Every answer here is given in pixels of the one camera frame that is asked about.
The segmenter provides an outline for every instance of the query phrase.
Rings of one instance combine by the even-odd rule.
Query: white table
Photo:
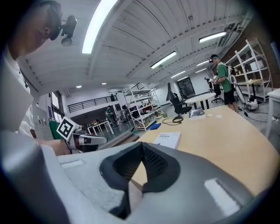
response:
[[[267,93],[269,96],[269,106],[268,106],[268,121],[266,125],[266,137],[268,138],[270,134],[272,115],[273,115],[273,101],[280,102],[280,89],[276,89],[272,92]]]
[[[90,127],[87,128],[87,130],[88,130],[89,133],[91,133],[90,128],[92,128],[93,131],[94,131],[94,133],[95,133],[95,135],[97,135],[97,133],[96,133],[96,131],[95,131],[95,127],[97,127],[98,130],[99,130],[100,132],[103,132],[103,131],[102,131],[102,128],[100,127],[100,125],[101,125],[101,124],[104,124],[104,126],[105,126],[105,128],[106,128],[106,131],[109,133],[108,128],[107,128],[106,125],[105,125],[106,123],[108,123],[109,128],[110,128],[112,134],[114,134],[114,132],[113,132],[113,130],[112,130],[112,128],[111,128],[111,125],[110,125],[109,121],[104,121],[104,122],[99,123],[99,124],[97,124],[97,125],[90,126]]]
[[[194,108],[197,109],[196,103],[200,102],[201,108],[202,108],[202,110],[204,110],[203,100],[205,100],[206,107],[207,107],[207,109],[209,109],[208,99],[210,99],[210,98],[212,98],[214,96],[216,96],[216,93],[206,93],[206,94],[202,94],[202,95],[190,98],[190,99],[186,100],[185,103],[193,103]]]

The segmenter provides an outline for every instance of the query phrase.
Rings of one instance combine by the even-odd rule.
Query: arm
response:
[[[216,81],[217,83],[224,82],[226,80],[226,66],[220,65],[217,68],[219,79]]]
[[[226,77],[219,78],[219,79],[217,80],[217,83],[223,82],[223,81],[225,81],[225,80],[226,80]]]

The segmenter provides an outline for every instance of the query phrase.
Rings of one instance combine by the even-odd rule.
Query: fluorescent light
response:
[[[152,69],[158,67],[160,64],[162,64],[163,62],[167,61],[168,59],[172,58],[173,56],[176,55],[176,52],[173,51],[172,53],[168,54],[167,56],[165,56],[163,59],[161,59],[160,61],[156,62],[155,64],[153,64],[151,66]]]
[[[181,75],[181,74],[183,74],[183,73],[185,73],[185,72],[186,72],[186,71],[182,71],[182,72],[180,72],[180,73],[178,73],[178,74],[172,76],[171,78],[174,78],[174,77],[176,77],[177,75]]]
[[[84,38],[84,45],[82,49],[83,54],[91,53],[100,27],[116,2],[117,0],[101,0],[99,5],[97,6],[97,9],[95,10],[91,18],[91,22],[87,28],[87,33]]]
[[[209,36],[206,36],[206,37],[202,37],[199,39],[199,42],[202,43],[202,42],[205,42],[207,40],[211,40],[211,39],[214,39],[214,38],[217,38],[217,37],[222,37],[222,36],[225,36],[227,34],[227,32],[219,32],[219,33],[214,33],[214,34],[211,34]]]
[[[196,73],[201,72],[201,71],[204,71],[205,69],[207,69],[207,68],[203,68],[202,70],[199,70],[199,71],[197,71]]]
[[[183,79],[185,79],[185,78],[187,78],[187,76],[186,76],[186,77],[183,77],[182,79],[177,80],[177,82],[178,82],[178,81],[181,81],[181,80],[183,80]]]
[[[199,65],[203,65],[203,64],[205,64],[205,63],[209,63],[209,60],[207,60],[207,61],[204,61],[204,62],[202,62],[202,63],[199,63],[199,64],[197,64],[196,66],[199,66]]]

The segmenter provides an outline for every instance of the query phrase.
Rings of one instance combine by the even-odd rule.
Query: table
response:
[[[97,133],[96,133],[96,131],[95,131],[95,127],[97,127],[98,130],[99,130],[100,132],[103,132],[103,131],[102,131],[102,128],[100,127],[100,125],[101,125],[101,124],[104,124],[104,126],[105,126],[105,128],[106,128],[106,131],[109,133],[108,128],[107,128],[106,125],[105,125],[106,123],[108,123],[109,128],[110,128],[112,134],[114,134],[114,132],[113,132],[113,130],[112,130],[112,128],[111,128],[111,125],[110,125],[109,121],[104,121],[104,122],[101,122],[101,123],[99,123],[99,124],[97,124],[97,125],[89,126],[89,127],[87,128],[87,130],[88,130],[89,133],[91,133],[91,131],[90,131],[89,129],[92,128],[93,131],[94,131],[94,133],[95,133],[95,135],[97,135]]]
[[[159,133],[179,131],[181,138],[177,150],[211,161],[243,183],[255,196],[270,186],[278,173],[280,157],[267,138],[224,105],[204,112],[213,115],[196,121],[189,121],[188,115],[182,115],[182,124],[161,124],[157,130],[146,132],[138,141],[153,143]],[[139,184],[147,182],[142,163],[133,180]]]
[[[200,101],[201,108],[202,108],[202,110],[204,110],[203,100],[205,100],[206,107],[207,107],[207,109],[209,109],[208,99],[212,98],[214,96],[216,96],[216,93],[206,93],[206,94],[202,94],[202,95],[190,98],[190,99],[186,100],[185,103],[193,103],[194,108],[197,109],[196,102]]]
[[[272,115],[273,115],[273,101],[280,102],[280,89],[276,89],[272,92],[267,93],[269,96],[269,105],[268,105],[268,120],[266,125],[266,137],[268,138],[270,134]]]
[[[254,83],[262,83],[262,79],[253,79],[252,82],[242,82],[240,85],[252,85],[254,99],[256,98],[255,86]]]

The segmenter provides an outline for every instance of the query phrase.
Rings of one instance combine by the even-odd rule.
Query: ceiling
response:
[[[193,74],[210,68],[211,64],[196,64],[213,53],[225,53],[252,18],[248,6],[237,0],[118,0],[102,25],[92,53],[82,54],[89,22],[100,1],[57,1],[62,5],[64,20],[69,15],[77,19],[73,44],[62,46],[63,37],[59,36],[19,59],[25,76],[41,94],[76,85],[96,88],[102,82],[111,87],[167,82],[183,70]],[[198,41],[237,24],[238,32],[225,36],[225,45],[218,45],[220,38]],[[151,69],[173,51],[176,56]]]

